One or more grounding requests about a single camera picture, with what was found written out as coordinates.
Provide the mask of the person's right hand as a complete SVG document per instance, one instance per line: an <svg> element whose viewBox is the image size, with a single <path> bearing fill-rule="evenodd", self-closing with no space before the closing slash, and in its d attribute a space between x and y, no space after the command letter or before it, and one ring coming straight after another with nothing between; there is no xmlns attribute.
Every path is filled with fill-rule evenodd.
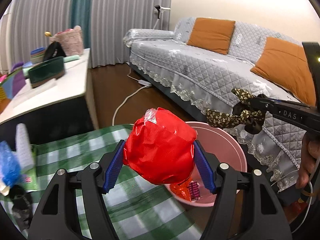
<svg viewBox="0 0 320 240"><path fill-rule="evenodd" d="M301 163L296 182L297 189L302 189L307 185L309 175L316 167L316 159L319 158L319 148L319 141L312 140L309 134L305 133L302 140Z"/></svg>

